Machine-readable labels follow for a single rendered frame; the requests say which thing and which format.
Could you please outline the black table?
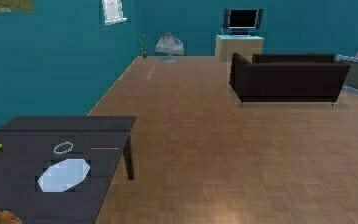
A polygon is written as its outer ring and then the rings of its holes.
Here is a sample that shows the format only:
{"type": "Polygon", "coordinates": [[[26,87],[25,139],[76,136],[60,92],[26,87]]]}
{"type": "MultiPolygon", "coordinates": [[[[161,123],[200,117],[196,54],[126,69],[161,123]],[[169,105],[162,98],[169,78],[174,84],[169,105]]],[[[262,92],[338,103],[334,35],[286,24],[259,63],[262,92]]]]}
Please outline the black table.
{"type": "Polygon", "coordinates": [[[16,117],[0,127],[0,210],[23,224],[95,224],[116,167],[134,178],[133,116],[16,117]],[[119,150],[91,150],[118,147],[119,150]],[[42,192],[38,179],[65,159],[85,159],[83,182],[61,193],[42,192]]]}

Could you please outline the pale wood cabinet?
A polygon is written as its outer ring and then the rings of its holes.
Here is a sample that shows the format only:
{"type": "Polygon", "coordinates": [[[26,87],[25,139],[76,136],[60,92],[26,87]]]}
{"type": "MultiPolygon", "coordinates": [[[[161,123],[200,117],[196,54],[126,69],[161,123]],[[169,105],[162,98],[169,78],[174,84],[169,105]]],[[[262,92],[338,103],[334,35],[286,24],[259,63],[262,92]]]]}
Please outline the pale wood cabinet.
{"type": "Polygon", "coordinates": [[[254,54],[261,54],[264,38],[250,35],[217,35],[215,56],[221,62],[232,59],[234,53],[238,53],[248,61],[252,61],[254,54]]]}

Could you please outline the brown lumpy object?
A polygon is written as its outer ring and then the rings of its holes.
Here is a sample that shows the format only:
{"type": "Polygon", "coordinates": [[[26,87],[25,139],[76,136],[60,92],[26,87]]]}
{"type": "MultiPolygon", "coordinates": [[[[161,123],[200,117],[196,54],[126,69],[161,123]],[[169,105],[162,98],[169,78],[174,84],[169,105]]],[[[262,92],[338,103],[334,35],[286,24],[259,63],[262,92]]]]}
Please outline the brown lumpy object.
{"type": "Polygon", "coordinates": [[[23,224],[23,222],[9,211],[0,211],[0,224],[23,224]]]}

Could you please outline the dark brown sofa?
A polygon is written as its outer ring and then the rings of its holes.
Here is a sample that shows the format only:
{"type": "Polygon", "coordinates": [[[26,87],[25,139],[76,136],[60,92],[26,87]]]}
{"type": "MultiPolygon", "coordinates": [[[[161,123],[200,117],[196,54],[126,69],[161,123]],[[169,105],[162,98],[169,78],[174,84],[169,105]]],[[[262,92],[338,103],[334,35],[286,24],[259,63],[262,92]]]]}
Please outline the dark brown sofa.
{"type": "Polygon", "coordinates": [[[330,54],[232,56],[232,89],[244,102],[330,102],[342,90],[350,66],[330,54]]]}

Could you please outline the pale blue oval plate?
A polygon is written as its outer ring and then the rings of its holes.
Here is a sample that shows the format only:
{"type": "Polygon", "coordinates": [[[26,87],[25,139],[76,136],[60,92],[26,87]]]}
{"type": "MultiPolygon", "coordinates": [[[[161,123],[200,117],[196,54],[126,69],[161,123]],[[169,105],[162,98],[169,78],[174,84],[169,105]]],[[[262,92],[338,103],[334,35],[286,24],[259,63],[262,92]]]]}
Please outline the pale blue oval plate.
{"type": "Polygon", "coordinates": [[[85,159],[65,159],[47,168],[38,179],[42,192],[65,192],[84,181],[90,165],[85,159]]]}

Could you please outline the green house plant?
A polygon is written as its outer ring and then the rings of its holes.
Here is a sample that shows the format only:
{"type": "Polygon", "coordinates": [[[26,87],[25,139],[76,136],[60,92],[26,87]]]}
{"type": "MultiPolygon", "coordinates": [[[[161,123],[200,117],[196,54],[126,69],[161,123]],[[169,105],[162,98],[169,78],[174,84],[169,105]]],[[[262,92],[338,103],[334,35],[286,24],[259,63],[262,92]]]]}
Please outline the green house plant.
{"type": "Polygon", "coordinates": [[[138,38],[139,44],[140,44],[140,49],[141,49],[141,53],[142,53],[142,57],[144,59],[147,58],[147,35],[143,34],[138,38]]]}

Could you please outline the olive framed picture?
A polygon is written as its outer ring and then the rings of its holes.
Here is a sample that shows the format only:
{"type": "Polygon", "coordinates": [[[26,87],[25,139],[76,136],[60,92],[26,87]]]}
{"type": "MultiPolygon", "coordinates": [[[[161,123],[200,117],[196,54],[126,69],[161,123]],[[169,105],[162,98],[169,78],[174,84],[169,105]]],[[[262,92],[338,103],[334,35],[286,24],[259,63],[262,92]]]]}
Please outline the olive framed picture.
{"type": "Polygon", "coordinates": [[[33,0],[0,0],[0,12],[31,12],[33,0]]]}

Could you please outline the black television set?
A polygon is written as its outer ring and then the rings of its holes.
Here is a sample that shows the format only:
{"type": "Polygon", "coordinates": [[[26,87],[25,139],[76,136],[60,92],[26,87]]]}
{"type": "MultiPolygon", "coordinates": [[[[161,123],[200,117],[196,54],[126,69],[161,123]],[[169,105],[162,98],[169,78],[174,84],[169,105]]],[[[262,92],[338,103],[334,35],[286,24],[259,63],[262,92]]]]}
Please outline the black television set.
{"type": "Polygon", "coordinates": [[[248,35],[250,30],[261,26],[263,10],[255,9],[226,9],[224,11],[224,29],[230,29],[233,35],[248,35]]]}

